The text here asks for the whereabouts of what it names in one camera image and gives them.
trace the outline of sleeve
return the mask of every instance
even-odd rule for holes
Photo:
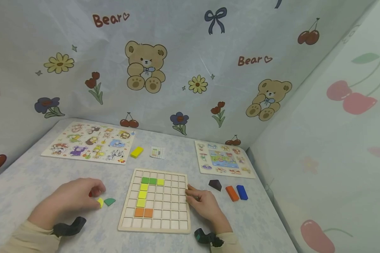
[[[25,221],[0,248],[0,253],[54,253],[58,249],[60,238],[51,235],[52,232],[53,229],[41,229]]]
[[[224,244],[221,247],[213,247],[211,244],[211,253],[243,253],[243,249],[238,242],[238,237],[234,233],[218,234]]]

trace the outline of animal puzzle board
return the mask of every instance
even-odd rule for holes
[[[136,168],[118,230],[190,234],[187,175]]]
[[[72,122],[42,156],[125,165],[135,131]]]
[[[200,173],[255,178],[243,149],[204,141],[195,141],[195,145]]]

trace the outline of green stem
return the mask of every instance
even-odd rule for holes
[[[343,233],[349,235],[350,237],[353,237],[353,235],[351,235],[351,234],[349,234],[348,232],[343,231],[342,229],[339,229],[339,228],[329,228],[329,229],[325,229],[325,230],[323,230],[323,232],[325,233],[325,232],[328,232],[328,231],[331,231],[331,230],[336,230],[336,231],[339,231],[339,232],[343,232]]]

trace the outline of purple animal piece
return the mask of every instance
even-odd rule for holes
[[[84,150],[88,149],[88,147],[79,147],[79,146],[74,146],[73,151],[70,152],[72,156],[81,156]]]

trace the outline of green block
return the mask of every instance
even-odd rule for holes
[[[149,184],[149,178],[148,177],[143,177],[142,178],[142,183],[143,184]]]
[[[149,179],[149,184],[156,184],[156,179]]]

